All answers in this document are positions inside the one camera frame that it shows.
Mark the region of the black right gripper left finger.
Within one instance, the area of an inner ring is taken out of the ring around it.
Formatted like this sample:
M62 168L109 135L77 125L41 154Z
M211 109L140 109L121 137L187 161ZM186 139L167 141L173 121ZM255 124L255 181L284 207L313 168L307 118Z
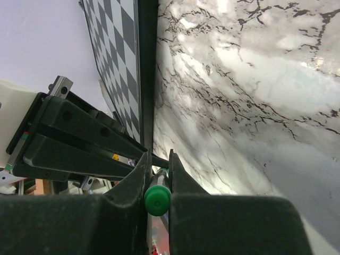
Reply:
M104 194L1 197L1 254L149 254L151 153Z

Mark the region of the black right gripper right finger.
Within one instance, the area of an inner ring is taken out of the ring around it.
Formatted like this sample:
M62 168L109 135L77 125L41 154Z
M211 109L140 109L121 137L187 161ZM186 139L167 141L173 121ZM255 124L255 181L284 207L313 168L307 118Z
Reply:
M312 254L301 217L280 197L211 195L169 155L171 254Z

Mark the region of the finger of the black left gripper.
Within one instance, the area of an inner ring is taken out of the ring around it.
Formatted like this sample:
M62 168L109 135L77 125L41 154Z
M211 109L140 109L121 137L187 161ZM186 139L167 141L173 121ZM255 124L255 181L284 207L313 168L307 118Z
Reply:
M66 99L48 96L45 103L46 109L41 117L44 125L127 158L139 159L148 151Z
M95 155L41 134L32 138L23 160L26 164L83 175L125 177L133 167L109 157Z

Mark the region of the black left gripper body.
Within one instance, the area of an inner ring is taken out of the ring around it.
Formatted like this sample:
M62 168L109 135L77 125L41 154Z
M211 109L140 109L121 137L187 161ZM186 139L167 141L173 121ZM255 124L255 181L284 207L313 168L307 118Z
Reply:
M29 179L43 179L58 182L75 181L80 183L82 186L89 185L92 182L92 178L94 177L108 179L111 181L119 181L124 178L55 171L32 167L24 162L23 155L28 145L31 143L32 138L37 134L44 135L61 143L95 155L113 159L113 155L116 153L101 149L94 144L84 142L50 126L44 125L41 122L41 117L43 116L47 105L45 103L45 98L52 96L70 101L71 103L80 107L86 113L90 114L92 117L107 125L110 129L125 134L124 127L118 121L97 110L83 99L75 95L71 91L71 87L71 80L64 76L58 76L53 85L50 87L48 93L40 92L35 94L34 100L32 101L30 107L24 109L25 116L21 123L16 126L16 132L14 133L11 141L5 143L5 170L7 172L16 177Z

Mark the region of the white green whiteboard marker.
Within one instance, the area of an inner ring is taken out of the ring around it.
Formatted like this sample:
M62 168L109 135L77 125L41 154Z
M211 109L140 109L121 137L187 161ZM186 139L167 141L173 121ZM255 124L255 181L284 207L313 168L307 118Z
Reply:
M151 254L170 254L168 211L171 203L168 170L159 169L144 194L144 204L151 219Z

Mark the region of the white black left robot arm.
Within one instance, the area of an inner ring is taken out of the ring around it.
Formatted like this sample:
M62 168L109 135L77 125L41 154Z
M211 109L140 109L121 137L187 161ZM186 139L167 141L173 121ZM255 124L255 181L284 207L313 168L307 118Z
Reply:
M42 179L83 189L96 178L146 179L152 157L119 122L71 91L58 76L49 91L1 81L1 181Z

